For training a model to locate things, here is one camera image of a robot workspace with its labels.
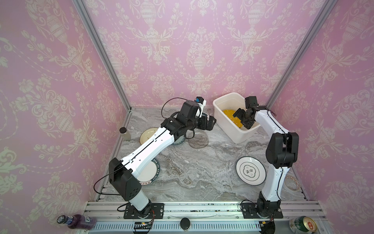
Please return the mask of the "yellow dotted scalloped plate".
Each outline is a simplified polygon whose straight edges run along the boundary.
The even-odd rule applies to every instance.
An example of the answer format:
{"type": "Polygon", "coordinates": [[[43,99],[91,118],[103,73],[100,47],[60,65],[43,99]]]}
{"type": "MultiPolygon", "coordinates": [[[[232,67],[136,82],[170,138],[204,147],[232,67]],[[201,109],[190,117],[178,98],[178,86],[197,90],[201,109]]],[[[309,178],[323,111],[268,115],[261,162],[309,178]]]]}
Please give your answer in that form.
{"type": "Polygon", "coordinates": [[[241,123],[240,119],[237,117],[234,117],[233,114],[235,113],[234,110],[224,110],[223,113],[238,127],[242,128],[243,124],[241,123]]]}

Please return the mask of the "white plate black quatrefoil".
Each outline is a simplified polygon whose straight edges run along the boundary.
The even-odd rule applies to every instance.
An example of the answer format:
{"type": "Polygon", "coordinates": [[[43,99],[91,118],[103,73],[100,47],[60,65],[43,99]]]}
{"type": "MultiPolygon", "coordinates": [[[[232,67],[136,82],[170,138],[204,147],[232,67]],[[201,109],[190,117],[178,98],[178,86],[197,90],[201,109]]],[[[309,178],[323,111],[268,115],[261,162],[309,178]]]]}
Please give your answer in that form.
{"type": "Polygon", "coordinates": [[[242,157],[236,162],[238,177],[246,184],[258,186],[265,182],[266,169],[264,165],[253,157],[242,157]]]}

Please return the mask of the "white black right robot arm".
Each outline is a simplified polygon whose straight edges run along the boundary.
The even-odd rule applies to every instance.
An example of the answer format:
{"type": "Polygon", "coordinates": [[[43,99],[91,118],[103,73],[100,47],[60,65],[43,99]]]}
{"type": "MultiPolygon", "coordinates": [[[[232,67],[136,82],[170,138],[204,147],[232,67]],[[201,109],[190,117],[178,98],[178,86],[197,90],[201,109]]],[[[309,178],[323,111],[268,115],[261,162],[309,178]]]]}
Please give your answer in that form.
{"type": "Polygon", "coordinates": [[[257,213],[266,217],[280,209],[280,195],[285,177],[298,159],[299,135],[284,128],[270,109],[258,104],[255,96],[249,96],[244,101],[245,109],[239,108],[233,116],[238,118],[246,129],[250,129],[257,122],[270,137],[266,149],[268,175],[257,201],[257,213]]]}

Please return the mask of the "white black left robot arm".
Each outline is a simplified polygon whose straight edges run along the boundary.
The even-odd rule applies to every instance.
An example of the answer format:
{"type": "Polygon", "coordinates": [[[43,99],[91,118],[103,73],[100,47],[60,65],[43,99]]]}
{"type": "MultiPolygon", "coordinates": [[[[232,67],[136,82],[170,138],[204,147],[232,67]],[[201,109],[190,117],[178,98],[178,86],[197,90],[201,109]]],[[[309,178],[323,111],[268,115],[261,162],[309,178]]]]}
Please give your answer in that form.
{"type": "Polygon", "coordinates": [[[187,131],[213,129],[216,119],[203,113],[205,105],[206,100],[202,97],[185,100],[181,110],[165,118],[156,133],[144,144],[121,160],[110,161],[109,183],[142,216],[149,214],[152,202],[142,191],[138,177],[160,152],[184,137],[187,131]]]}

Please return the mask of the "white plastic bin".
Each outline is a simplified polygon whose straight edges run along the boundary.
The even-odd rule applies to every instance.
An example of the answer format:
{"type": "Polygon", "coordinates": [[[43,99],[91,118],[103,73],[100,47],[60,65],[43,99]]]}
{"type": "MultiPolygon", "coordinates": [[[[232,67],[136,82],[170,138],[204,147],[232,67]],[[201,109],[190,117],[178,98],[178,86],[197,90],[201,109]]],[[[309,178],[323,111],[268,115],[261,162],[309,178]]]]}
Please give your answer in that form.
{"type": "Polygon", "coordinates": [[[260,124],[255,122],[249,130],[245,127],[239,128],[224,114],[224,110],[237,111],[239,108],[246,110],[244,97],[239,93],[232,92],[223,95],[213,101],[213,106],[216,123],[235,144],[251,138],[260,127],[260,124]]]}

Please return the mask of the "teal blue floral plate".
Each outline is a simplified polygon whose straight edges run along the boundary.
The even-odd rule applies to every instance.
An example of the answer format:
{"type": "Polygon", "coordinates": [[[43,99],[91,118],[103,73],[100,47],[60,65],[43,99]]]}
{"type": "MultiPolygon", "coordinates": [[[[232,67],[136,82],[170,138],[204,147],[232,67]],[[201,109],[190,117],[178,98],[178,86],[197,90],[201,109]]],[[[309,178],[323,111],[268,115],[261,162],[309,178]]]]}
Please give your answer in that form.
{"type": "Polygon", "coordinates": [[[181,136],[180,138],[178,138],[172,145],[179,145],[179,144],[182,144],[184,141],[185,141],[185,136],[181,136]]]}

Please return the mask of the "cream plate with painted willow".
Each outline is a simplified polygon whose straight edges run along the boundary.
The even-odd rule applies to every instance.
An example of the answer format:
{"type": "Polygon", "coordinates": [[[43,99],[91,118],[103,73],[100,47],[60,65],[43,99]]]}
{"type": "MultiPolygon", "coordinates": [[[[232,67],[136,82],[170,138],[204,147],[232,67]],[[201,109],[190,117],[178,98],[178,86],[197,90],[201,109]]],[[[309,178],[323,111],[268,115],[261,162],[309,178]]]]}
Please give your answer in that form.
{"type": "Polygon", "coordinates": [[[156,127],[145,130],[139,138],[140,144],[143,145],[147,140],[149,140],[157,132],[157,130],[158,128],[156,127]]]}

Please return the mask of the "white plate green lettered rim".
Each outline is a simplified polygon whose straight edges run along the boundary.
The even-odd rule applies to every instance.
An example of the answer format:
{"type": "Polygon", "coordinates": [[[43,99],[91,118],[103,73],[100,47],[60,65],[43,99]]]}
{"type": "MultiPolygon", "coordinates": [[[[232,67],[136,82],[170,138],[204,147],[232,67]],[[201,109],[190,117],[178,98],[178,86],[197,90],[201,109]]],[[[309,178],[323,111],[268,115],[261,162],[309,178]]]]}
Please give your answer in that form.
{"type": "Polygon", "coordinates": [[[140,173],[137,180],[142,186],[153,183],[160,174],[160,163],[157,159],[153,159],[140,173]]]}

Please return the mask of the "glass jar with black lid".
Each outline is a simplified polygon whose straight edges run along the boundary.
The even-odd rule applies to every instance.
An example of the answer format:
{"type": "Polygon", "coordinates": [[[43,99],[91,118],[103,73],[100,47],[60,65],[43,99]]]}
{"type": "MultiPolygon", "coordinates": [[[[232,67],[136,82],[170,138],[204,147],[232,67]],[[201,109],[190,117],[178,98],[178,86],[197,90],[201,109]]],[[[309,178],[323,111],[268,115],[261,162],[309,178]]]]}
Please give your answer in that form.
{"type": "Polygon", "coordinates": [[[122,139],[124,141],[130,141],[131,140],[130,132],[128,131],[128,129],[126,127],[121,127],[119,129],[119,132],[120,132],[120,136],[122,137],[122,139]]]}

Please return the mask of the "black round knob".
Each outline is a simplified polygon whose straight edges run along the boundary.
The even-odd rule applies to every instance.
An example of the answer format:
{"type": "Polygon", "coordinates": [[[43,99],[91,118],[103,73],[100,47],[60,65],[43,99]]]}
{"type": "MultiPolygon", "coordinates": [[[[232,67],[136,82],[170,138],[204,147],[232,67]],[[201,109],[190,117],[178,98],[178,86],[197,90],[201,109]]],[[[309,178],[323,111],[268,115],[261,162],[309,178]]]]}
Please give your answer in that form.
{"type": "Polygon", "coordinates": [[[187,217],[183,217],[180,221],[180,227],[182,230],[187,231],[191,226],[191,221],[187,217]]]}

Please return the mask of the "green beer can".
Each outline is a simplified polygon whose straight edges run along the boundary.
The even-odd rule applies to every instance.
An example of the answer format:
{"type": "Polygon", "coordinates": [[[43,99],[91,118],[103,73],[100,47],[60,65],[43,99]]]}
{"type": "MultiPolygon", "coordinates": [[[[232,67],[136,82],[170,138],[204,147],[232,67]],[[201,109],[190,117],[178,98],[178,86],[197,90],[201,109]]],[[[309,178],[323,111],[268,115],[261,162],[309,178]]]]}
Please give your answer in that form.
{"type": "Polygon", "coordinates": [[[289,227],[294,234],[314,234],[318,230],[315,221],[307,216],[299,216],[291,219],[289,227]]]}

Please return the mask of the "purple drink bottle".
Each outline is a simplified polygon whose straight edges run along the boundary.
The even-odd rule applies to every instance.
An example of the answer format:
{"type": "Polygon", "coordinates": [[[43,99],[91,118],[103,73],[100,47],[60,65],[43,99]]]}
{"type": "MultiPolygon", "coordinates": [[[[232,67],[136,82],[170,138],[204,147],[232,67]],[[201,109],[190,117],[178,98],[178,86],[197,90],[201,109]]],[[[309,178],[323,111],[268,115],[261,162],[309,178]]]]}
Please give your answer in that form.
{"type": "Polygon", "coordinates": [[[61,215],[57,218],[58,224],[65,224],[69,229],[91,230],[96,225],[96,220],[81,214],[61,215]]]}

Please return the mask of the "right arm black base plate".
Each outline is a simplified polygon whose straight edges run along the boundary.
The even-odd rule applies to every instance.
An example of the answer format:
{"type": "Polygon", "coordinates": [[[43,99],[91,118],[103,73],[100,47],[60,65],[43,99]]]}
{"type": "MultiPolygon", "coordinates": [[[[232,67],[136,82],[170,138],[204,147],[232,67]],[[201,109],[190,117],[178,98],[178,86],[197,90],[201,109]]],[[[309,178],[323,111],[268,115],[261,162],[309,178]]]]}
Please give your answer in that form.
{"type": "Polygon", "coordinates": [[[244,219],[274,218],[282,219],[283,213],[280,202],[266,202],[255,205],[251,202],[243,202],[239,205],[244,219]]]}

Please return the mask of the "aluminium rail frame front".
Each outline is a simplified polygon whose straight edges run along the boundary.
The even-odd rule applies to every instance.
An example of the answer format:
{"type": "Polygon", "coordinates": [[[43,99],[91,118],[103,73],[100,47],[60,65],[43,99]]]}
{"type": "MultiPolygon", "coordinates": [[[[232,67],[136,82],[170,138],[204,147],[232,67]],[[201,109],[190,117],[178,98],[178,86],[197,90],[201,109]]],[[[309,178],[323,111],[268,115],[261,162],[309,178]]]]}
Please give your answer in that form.
{"type": "Polygon", "coordinates": [[[124,202],[89,202],[83,214],[97,221],[89,231],[91,234],[258,234],[271,227],[275,227],[277,234],[291,234],[289,221],[299,216],[312,218],[318,234],[333,233],[316,201],[282,202],[282,219],[244,219],[240,201],[158,203],[165,204],[162,219],[124,219],[124,202]],[[191,221],[187,231],[180,227],[183,217],[191,221]]]}

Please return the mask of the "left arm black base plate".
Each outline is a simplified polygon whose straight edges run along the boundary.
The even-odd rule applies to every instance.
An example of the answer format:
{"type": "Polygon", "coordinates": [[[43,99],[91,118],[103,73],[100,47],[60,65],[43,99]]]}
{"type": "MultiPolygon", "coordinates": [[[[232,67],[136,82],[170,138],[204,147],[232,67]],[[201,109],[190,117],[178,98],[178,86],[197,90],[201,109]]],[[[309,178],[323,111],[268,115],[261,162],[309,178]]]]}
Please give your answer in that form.
{"type": "Polygon", "coordinates": [[[132,204],[126,205],[124,219],[162,219],[164,216],[164,203],[149,203],[143,210],[137,210],[132,204]]]}

